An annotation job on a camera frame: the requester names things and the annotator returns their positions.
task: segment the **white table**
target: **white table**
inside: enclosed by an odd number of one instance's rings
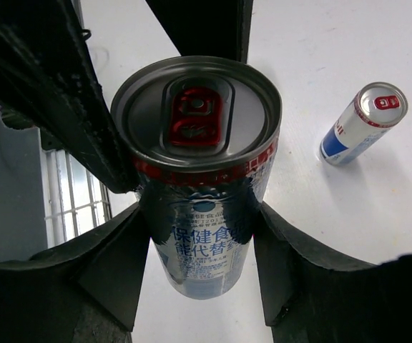
[[[82,6],[108,104],[136,70],[178,55],[144,0],[83,0]],[[255,0],[249,64],[283,98],[265,201],[297,228],[359,259],[379,263],[412,252],[412,2]],[[318,158],[320,140],[372,81],[400,87],[408,116],[346,168],[327,165]],[[111,198],[114,212],[133,201],[132,194]],[[272,343],[253,250],[231,291],[199,302],[171,288],[151,246],[133,338]]]

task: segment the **can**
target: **can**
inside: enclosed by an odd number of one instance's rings
[[[111,113],[139,174],[139,205],[183,295],[217,297],[240,278],[281,107],[260,72],[208,56],[157,62],[117,92]]]
[[[392,84],[374,82],[357,93],[320,143],[330,164],[344,165],[362,154],[408,111],[403,92]]]

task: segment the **can lid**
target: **can lid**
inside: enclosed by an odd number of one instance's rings
[[[355,109],[371,126],[391,127],[408,112],[408,101],[403,92],[394,85],[374,82],[358,93]]]
[[[186,56],[131,76],[111,113],[138,158],[172,171],[208,172],[264,151],[278,134],[281,100],[250,66]]]

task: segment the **pull tab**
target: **pull tab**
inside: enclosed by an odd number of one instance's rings
[[[222,98],[206,87],[180,91],[172,102],[169,141],[179,146],[217,146],[220,143]]]
[[[377,109],[396,109],[400,106],[400,102],[395,95],[380,96],[375,99]]]

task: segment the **silver can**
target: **silver can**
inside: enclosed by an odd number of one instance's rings
[[[178,57],[131,76],[111,112],[171,284],[194,299],[225,293],[241,275],[278,145],[278,90],[245,64]]]
[[[320,153],[330,164],[347,164],[397,125],[407,111],[408,102],[400,89],[385,82],[369,84],[325,135]]]

